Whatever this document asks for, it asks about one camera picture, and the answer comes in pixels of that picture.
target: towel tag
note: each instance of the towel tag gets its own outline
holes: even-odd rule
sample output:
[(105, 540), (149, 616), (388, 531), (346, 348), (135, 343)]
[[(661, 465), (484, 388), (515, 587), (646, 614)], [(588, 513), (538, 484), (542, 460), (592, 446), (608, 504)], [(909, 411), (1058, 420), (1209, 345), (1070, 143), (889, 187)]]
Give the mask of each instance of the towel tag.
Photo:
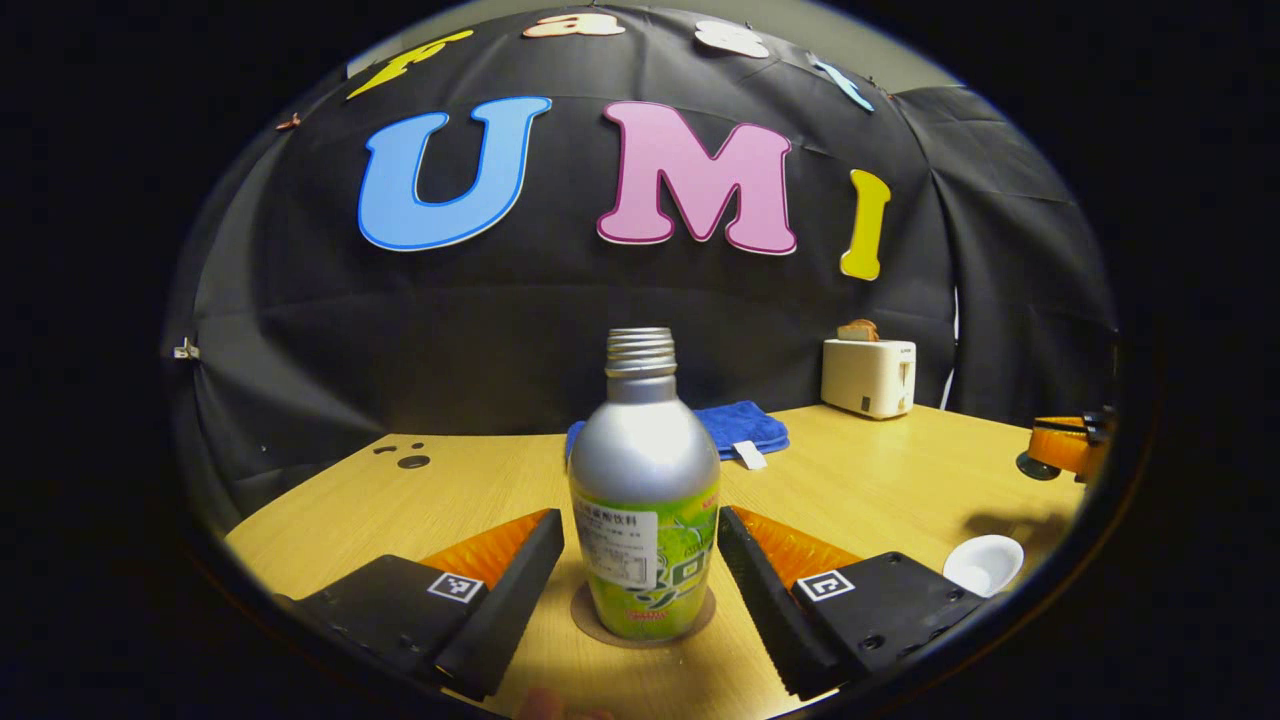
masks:
[(760, 468), (768, 465), (768, 462), (764, 461), (764, 456), (760, 455), (760, 451), (755, 448), (755, 443), (749, 439), (735, 442), (733, 450), (742, 456), (742, 462), (746, 462), (748, 470), (759, 470)]

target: white toaster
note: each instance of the white toaster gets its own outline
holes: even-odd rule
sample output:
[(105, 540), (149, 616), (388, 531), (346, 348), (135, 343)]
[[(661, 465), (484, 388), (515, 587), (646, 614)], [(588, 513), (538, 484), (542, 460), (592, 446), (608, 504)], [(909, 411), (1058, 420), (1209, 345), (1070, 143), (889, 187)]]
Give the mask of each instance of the white toaster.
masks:
[(822, 401), (883, 419), (911, 410), (915, 343), (897, 340), (822, 343)]

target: blue towel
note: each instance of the blue towel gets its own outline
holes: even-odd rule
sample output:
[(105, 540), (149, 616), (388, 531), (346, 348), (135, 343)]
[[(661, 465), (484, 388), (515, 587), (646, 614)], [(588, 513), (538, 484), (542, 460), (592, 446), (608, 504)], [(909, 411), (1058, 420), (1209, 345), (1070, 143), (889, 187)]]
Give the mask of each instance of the blue towel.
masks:
[[(694, 415), (703, 421), (703, 427), (712, 436), (716, 450), (721, 454), (721, 460), (737, 457), (733, 450), (735, 442), (749, 439), (755, 443), (755, 448), (763, 452), (777, 452), (791, 445), (787, 438), (787, 427), (780, 420), (774, 420), (764, 414), (754, 402), (744, 400), (732, 405), (708, 407), (707, 410), (694, 410)], [(573, 439), (586, 421), (579, 420), (568, 428), (568, 438), (564, 442), (564, 457), (573, 450)]]

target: letter m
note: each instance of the letter m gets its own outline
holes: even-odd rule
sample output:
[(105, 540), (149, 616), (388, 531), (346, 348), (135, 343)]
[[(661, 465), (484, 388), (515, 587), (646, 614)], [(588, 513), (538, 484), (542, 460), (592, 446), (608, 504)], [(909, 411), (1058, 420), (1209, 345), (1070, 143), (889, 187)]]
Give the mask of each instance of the letter m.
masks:
[(622, 127), (622, 154), (617, 202), (596, 222), (600, 237), (628, 245), (669, 238), (676, 224), (658, 205), (666, 182), (699, 242), (712, 236), (737, 191), (737, 218), (724, 228), (730, 245), (765, 255), (795, 251), (796, 236), (787, 225), (786, 137), (744, 123), (712, 158), (675, 108), (613, 102), (604, 117)]

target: nutrition label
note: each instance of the nutrition label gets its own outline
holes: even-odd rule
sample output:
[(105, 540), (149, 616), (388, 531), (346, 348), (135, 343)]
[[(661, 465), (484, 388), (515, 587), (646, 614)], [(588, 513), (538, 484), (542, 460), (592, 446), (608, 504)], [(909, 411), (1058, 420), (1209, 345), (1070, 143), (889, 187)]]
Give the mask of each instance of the nutrition label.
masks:
[(657, 512), (617, 510), (573, 497), (573, 521), (588, 569), (623, 587), (657, 587)]

